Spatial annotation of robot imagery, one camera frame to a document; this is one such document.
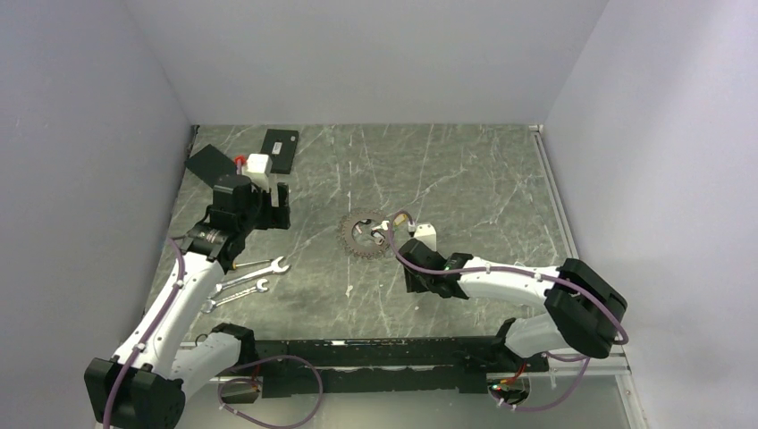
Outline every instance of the silver wrench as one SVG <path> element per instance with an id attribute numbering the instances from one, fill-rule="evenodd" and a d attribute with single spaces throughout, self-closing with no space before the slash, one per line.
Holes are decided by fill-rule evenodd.
<path id="1" fill-rule="evenodd" d="M 247 283 L 251 280 L 255 280 L 268 274 L 287 273 L 287 271 L 290 269 L 289 265 L 279 266 L 279 263 L 283 259 L 284 257 L 277 257 L 275 260 L 271 261 L 271 264 L 266 268 L 261 268 L 260 270 L 254 271 L 252 273 L 247 273 L 245 275 L 237 277 L 236 279 L 229 280 L 228 282 L 217 283 L 215 285 L 214 291 L 208 295 L 208 299 L 213 299 L 217 297 L 221 292 L 228 290 L 229 288 L 233 288 L 238 284 Z"/>
<path id="2" fill-rule="evenodd" d="M 214 301 L 212 299 L 206 299 L 206 302 L 203 303 L 203 306 L 200 308 L 200 311 L 202 311 L 205 314 L 213 312 L 218 306 L 222 306 L 228 302 L 232 302 L 235 299 L 240 299 L 242 297 L 246 297 L 247 295 L 255 292 L 267 292 L 268 288 L 264 288 L 263 285 L 268 283 L 268 280 L 266 279 L 260 279 L 256 283 L 255 286 L 252 288 L 248 288 L 245 290 L 240 290 L 239 292 L 230 295 L 224 299 L 219 299 L 218 301 Z"/>

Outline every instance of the white wall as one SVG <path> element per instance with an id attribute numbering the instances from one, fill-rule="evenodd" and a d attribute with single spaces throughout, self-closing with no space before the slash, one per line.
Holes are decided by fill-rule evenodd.
<path id="1" fill-rule="evenodd" d="M 0 13 L 2 427 L 92 427 L 84 386 L 141 315 L 190 123 L 116 0 Z"/>
<path id="2" fill-rule="evenodd" d="M 545 125 L 653 428 L 755 427 L 758 4 L 611 0 Z"/>
<path id="3" fill-rule="evenodd" d="M 608 0 L 127 0 L 195 123 L 541 122 Z"/>

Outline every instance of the gray marble surface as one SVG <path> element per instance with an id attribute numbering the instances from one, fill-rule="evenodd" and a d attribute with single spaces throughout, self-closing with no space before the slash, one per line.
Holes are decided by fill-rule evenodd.
<path id="1" fill-rule="evenodd" d="M 258 152 L 267 128 L 274 127 L 203 126 L 193 150 L 213 144 L 231 157 Z M 238 262 L 286 256 L 291 269 L 269 277 L 265 294 L 198 314 L 187 340 L 221 322 L 248 326 L 259 339 L 489 335 L 504 319 L 533 313 L 502 301 L 406 293 L 394 258 L 365 260 L 341 248 L 337 225 L 350 209 L 390 214 L 405 208 L 435 226 L 445 256 L 458 251 L 540 266 L 560 264 L 567 255 L 527 126 L 278 128 L 300 131 L 292 173 L 277 176 L 291 187 L 292 226 L 254 231 Z M 210 202 L 210 189 L 187 172 L 170 233 L 183 234 Z M 401 244 L 407 236 L 398 239 Z M 148 304 L 172 266 L 165 249 Z"/>

